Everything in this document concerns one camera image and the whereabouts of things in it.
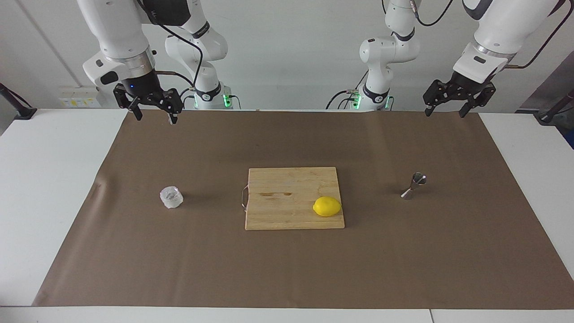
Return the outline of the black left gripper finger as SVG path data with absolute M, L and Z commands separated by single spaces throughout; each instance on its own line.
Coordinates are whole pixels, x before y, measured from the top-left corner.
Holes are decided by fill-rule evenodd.
M 474 97 L 473 95 L 470 95 L 468 97 L 466 103 L 459 110 L 459 116 L 461 118 L 465 118 L 465 116 L 467 116 L 467 114 L 472 109 L 486 106 L 489 100 L 494 96 L 495 92 L 496 87 L 494 86 L 494 84 L 492 82 L 488 82 L 486 86 L 484 86 L 484 88 L 480 90 L 480 92 L 478 92 L 478 95 L 476 97 Z
M 437 106 L 453 100 L 456 94 L 456 84 L 453 82 L 441 82 L 434 80 L 423 94 L 423 101 L 426 104 L 425 115 L 430 117 Z

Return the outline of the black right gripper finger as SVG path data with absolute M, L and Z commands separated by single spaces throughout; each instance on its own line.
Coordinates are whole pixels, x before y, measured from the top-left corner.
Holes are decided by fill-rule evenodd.
M 150 102 L 168 114 L 170 124 L 175 125 L 178 123 L 178 115 L 183 111 L 184 104 L 176 89 L 152 92 L 150 94 Z
M 133 116 L 135 116 L 135 119 L 137 119 L 137 121 L 141 121 L 142 112 L 139 107 L 141 98 L 139 98 L 138 96 L 132 97 L 127 92 L 123 84 L 115 85 L 115 87 L 113 88 L 113 96 L 115 97 L 115 100 L 119 108 L 127 109 L 129 112 L 133 114 Z

